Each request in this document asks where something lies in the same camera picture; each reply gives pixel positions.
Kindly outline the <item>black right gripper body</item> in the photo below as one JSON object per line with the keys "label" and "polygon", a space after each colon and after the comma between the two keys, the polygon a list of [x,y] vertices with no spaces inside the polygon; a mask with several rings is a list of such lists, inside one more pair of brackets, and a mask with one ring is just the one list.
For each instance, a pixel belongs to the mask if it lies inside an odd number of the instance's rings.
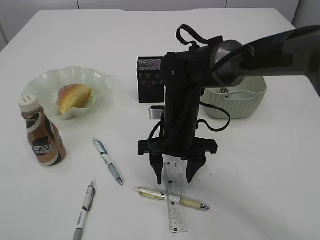
{"label": "black right gripper body", "polygon": [[164,106],[151,108],[160,114],[158,137],[153,130],[147,140],[138,141],[138,155],[168,155],[179,158],[216,154],[217,143],[196,137],[199,106],[204,88],[216,83],[209,73],[215,64],[214,46],[190,47],[184,52],[168,52],[163,57],[139,57],[137,63],[138,93],[148,96],[148,103],[158,103],[159,91],[149,81],[162,81],[166,89]]}

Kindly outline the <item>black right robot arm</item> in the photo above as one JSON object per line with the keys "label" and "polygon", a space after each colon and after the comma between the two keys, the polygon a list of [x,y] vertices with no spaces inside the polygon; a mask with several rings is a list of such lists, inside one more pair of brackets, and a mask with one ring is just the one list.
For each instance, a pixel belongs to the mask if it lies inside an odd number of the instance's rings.
{"label": "black right robot arm", "polygon": [[[192,40],[185,40],[186,31]],[[138,142],[138,154],[149,154],[157,181],[162,180],[165,155],[187,162],[186,180],[191,182],[206,163],[206,153],[215,154],[213,139],[196,137],[202,120],[198,117],[206,88],[237,87],[245,77],[306,76],[320,78],[320,28],[297,28],[247,44],[224,40],[222,36],[205,39],[183,24],[177,40],[188,51],[168,52],[163,57],[137,60],[138,98],[150,103],[154,132]]]}

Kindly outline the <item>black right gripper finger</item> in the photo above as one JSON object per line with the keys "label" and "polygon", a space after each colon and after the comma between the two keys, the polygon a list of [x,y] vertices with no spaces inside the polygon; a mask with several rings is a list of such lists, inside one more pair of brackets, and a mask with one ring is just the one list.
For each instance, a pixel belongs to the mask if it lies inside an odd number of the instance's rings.
{"label": "black right gripper finger", "polygon": [[158,153],[150,153],[149,154],[149,162],[151,167],[153,168],[156,178],[157,184],[162,184],[162,171],[164,166],[163,155]]}
{"label": "black right gripper finger", "polygon": [[186,180],[190,184],[197,171],[206,164],[204,153],[194,154],[187,157]]}

